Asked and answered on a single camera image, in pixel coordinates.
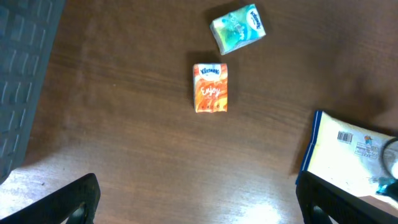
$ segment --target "gray mesh chair back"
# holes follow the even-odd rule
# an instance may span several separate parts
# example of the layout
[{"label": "gray mesh chair back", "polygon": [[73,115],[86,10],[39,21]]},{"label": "gray mesh chair back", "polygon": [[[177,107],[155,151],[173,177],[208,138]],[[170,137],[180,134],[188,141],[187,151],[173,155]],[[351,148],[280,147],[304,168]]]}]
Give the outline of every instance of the gray mesh chair back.
[{"label": "gray mesh chair back", "polygon": [[0,184],[24,160],[65,0],[0,0]]}]

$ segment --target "tissue pack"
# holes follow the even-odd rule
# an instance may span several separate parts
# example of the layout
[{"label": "tissue pack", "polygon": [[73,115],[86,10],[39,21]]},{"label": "tissue pack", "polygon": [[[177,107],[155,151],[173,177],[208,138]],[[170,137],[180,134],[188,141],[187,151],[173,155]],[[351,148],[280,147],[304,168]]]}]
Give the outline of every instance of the tissue pack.
[{"label": "tissue pack", "polygon": [[195,111],[226,111],[228,103],[228,69],[225,63],[199,63],[193,66]]},{"label": "tissue pack", "polygon": [[221,55],[250,44],[266,35],[254,4],[213,20],[210,29]]}]

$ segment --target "printed label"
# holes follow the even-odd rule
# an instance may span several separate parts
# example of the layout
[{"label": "printed label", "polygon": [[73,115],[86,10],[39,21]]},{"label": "printed label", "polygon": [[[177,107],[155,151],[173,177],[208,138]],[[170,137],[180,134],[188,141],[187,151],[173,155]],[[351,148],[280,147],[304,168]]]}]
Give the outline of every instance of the printed label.
[{"label": "printed label", "polygon": [[250,9],[246,14],[246,21],[254,30],[261,30],[261,21],[257,9]]},{"label": "printed label", "polygon": [[239,32],[239,40],[244,40],[244,26],[239,23],[238,18],[234,14],[231,14],[231,22],[232,26]]},{"label": "printed label", "polygon": [[217,81],[220,79],[221,75],[221,65],[220,64],[199,64],[199,75],[206,81]]},{"label": "printed label", "polygon": [[379,157],[379,148],[366,143],[357,142],[355,154],[371,159],[377,159]]},{"label": "printed label", "polygon": [[200,91],[201,91],[203,96],[206,96],[206,95],[212,96],[212,95],[214,95],[215,97],[218,97],[218,95],[221,92],[219,88],[212,88],[211,86],[209,88],[206,88],[206,89],[205,89],[205,87],[201,87]]}]

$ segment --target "wooden table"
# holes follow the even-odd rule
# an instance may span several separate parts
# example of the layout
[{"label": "wooden table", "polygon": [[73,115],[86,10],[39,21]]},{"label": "wooden table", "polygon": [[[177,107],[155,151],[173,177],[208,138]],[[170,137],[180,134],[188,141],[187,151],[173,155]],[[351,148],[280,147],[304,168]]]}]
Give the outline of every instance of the wooden table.
[{"label": "wooden table", "polygon": [[[94,172],[96,223],[302,223],[314,110],[398,127],[398,2],[253,2],[267,36],[221,56],[241,2],[68,0],[0,218]],[[227,113],[194,112],[198,62],[228,64]]]}]

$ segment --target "orange tissue pack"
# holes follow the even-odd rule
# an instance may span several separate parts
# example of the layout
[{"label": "orange tissue pack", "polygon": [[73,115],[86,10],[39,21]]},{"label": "orange tissue pack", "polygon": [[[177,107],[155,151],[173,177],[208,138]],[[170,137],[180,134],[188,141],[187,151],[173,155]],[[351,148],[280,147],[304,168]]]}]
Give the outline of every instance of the orange tissue pack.
[{"label": "orange tissue pack", "polygon": [[195,111],[227,110],[228,69],[225,63],[198,63],[193,66]]}]

